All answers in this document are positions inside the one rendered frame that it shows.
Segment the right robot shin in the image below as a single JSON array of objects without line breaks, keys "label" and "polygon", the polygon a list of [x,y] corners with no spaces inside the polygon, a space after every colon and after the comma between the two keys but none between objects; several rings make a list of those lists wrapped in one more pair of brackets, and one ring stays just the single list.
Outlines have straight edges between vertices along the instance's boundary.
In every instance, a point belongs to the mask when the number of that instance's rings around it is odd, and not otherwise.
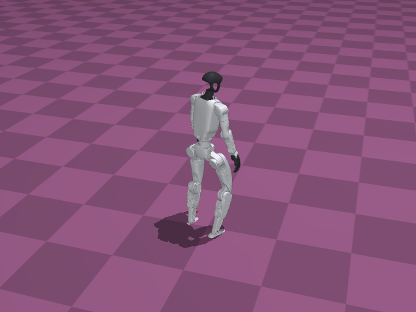
[{"label": "right robot shin", "polygon": [[[225,191],[225,193],[222,196],[222,201],[217,200],[216,206],[215,206],[215,212],[214,212],[214,224],[212,232],[214,231],[214,234],[218,234],[219,229],[222,225],[223,219],[225,219],[229,206],[231,204],[232,194],[229,191]],[[218,231],[218,232],[217,232]]]}]

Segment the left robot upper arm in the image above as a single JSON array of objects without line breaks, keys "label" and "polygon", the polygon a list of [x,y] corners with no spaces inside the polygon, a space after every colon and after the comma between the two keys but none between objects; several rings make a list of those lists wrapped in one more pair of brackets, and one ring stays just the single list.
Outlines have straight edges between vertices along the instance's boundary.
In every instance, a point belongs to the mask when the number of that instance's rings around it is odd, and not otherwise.
[{"label": "left robot upper arm", "polygon": [[191,97],[190,97],[190,102],[191,102],[190,121],[191,121],[191,123],[193,122],[194,100],[196,99],[197,95],[199,95],[199,94],[194,94],[194,95],[191,95]]}]

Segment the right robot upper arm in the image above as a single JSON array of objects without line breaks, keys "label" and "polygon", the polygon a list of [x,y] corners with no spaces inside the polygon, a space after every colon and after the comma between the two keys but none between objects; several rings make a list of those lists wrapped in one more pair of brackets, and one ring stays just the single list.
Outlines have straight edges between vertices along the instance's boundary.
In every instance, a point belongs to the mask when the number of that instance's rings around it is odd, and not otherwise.
[{"label": "right robot upper arm", "polygon": [[218,116],[221,133],[220,136],[223,139],[229,139],[229,120],[228,120],[228,107],[222,103],[214,104],[215,114]]}]

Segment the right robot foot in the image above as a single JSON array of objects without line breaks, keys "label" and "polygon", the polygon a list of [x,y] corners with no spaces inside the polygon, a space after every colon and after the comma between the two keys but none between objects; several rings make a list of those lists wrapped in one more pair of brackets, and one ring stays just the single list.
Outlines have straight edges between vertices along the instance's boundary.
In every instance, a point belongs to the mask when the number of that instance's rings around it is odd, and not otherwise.
[{"label": "right robot foot", "polygon": [[219,233],[218,234],[214,234],[214,231],[213,232],[211,232],[210,234],[208,234],[208,237],[209,238],[214,238],[214,237],[216,237],[216,236],[218,236],[218,235],[220,235],[220,234],[222,234],[223,232],[225,232],[225,230],[224,229],[219,229]]}]

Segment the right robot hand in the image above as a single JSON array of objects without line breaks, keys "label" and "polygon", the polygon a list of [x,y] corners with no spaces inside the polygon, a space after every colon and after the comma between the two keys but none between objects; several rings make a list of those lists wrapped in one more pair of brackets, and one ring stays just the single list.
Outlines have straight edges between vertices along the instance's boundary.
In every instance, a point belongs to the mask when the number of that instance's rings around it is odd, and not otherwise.
[{"label": "right robot hand", "polygon": [[234,161],[234,163],[235,163],[235,169],[236,170],[233,171],[235,173],[235,172],[237,172],[239,170],[240,165],[241,165],[240,164],[241,161],[240,161],[239,155],[237,155],[237,158],[235,158],[234,155],[231,155],[231,160]]}]

